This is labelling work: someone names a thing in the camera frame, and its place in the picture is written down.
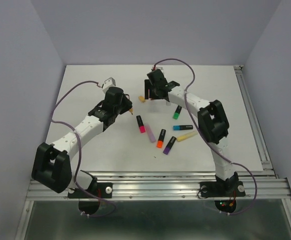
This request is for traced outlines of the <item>pastel orange pen cap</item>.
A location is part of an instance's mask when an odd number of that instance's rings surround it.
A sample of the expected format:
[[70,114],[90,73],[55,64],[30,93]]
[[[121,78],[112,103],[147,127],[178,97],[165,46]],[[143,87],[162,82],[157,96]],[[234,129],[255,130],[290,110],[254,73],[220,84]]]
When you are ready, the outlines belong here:
[[145,103],[146,99],[143,96],[139,96],[138,99],[140,100],[140,102]]

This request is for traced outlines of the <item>pink black highlighter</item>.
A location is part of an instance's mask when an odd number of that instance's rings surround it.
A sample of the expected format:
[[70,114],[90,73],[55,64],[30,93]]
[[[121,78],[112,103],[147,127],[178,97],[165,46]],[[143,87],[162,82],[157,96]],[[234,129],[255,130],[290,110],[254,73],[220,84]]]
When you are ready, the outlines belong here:
[[140,115],[137,115],[136,116],[136,120],[137,120],[137,124],[138,124],[139,131],[141,133],[145,133],[146,132],[146,129],[145,129],[145,126],[144,126],[144,123],[143,123],[143,120],[142,120],[141,116]]

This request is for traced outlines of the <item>pastel orange highlighter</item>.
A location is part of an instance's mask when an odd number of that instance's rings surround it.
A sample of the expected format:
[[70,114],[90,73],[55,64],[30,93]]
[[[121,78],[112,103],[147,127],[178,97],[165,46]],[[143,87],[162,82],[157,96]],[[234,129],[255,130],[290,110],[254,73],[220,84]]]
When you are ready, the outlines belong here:
[[133,115],[133,113],[134,113],[134,109],[133,109],[133,108],[130,108],[130,109],[129,109],[129,112]]

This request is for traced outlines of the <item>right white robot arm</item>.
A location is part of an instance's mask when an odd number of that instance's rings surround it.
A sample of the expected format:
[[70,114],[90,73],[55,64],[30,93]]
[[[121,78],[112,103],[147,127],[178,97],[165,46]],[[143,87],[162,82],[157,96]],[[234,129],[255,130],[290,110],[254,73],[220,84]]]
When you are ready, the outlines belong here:
[[236,190],[238,174],[229,159],[227,136],[230,127],[222,103],[208,101],[188,92],[175,81],[168,82],[160,69],[152,70],[144,81],[146,99],[166,100],[188,111],[200,136],[209,146],[215,165],[215,182],[201,183],[203,196],[225,197]]

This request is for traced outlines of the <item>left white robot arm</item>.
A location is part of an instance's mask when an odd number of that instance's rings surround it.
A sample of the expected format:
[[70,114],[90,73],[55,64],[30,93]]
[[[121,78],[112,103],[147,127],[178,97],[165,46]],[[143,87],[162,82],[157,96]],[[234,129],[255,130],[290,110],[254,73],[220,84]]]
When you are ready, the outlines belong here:
[[124,90],[110,86],[104,100],[96,105],[76,127],[70,127],[55,142],[41,143],[35,154],[31,177],[56,193],[63,192],[74,181],[71,160],[97,135],[115,123],[118,115],[132,109],[133,104]]

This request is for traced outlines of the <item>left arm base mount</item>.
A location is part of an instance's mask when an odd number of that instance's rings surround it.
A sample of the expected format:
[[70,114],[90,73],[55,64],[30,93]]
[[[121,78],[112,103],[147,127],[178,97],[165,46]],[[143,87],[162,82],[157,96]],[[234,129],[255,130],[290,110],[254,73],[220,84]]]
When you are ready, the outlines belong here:
[[113,214],[117,206],[111,201],[113,183],[98,182],[88,171],[80,170],[76,181],[68,188],[67,198],[78,200],[78,210],[86,218],[100,218]]

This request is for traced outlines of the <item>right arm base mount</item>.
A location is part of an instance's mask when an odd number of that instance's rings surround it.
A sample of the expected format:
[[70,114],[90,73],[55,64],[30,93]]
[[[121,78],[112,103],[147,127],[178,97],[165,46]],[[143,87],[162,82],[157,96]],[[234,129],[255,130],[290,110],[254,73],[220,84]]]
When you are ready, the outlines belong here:
[[237,198],[245,196],[245,188],[241,181],[230,187],[226,187],[216,181],[201,182],[197,193],[199,199],[217,199],[214,201],[216,209],[227,215],[233,215],[235,213]]

